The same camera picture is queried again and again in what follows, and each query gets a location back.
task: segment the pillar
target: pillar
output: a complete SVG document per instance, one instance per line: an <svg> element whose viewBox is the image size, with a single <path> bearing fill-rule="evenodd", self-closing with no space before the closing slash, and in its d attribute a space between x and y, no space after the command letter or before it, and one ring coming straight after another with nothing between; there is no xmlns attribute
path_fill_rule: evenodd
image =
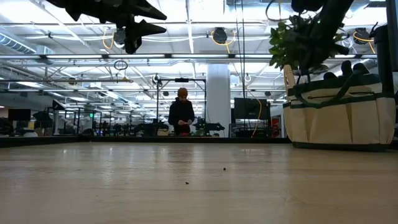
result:
<svg viewBox="0 0 398 224"><path fill-rule="evenodd" d="M225 130L217 131L216 133L221 138L227 138L231 121L231 90L228 64L209 64L206 81L206 122L220 123Z"/></svg>

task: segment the light wood floor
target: light wood floor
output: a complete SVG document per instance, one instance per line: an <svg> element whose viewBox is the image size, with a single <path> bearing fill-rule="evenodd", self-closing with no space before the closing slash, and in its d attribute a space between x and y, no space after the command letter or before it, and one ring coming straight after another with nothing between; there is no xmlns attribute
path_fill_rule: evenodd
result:
<svg viewBox="0 0 398 224"><path fill-rule="evenodd" d="M0 223L396 224L398 152L281 144L0 149Z"/></svg>

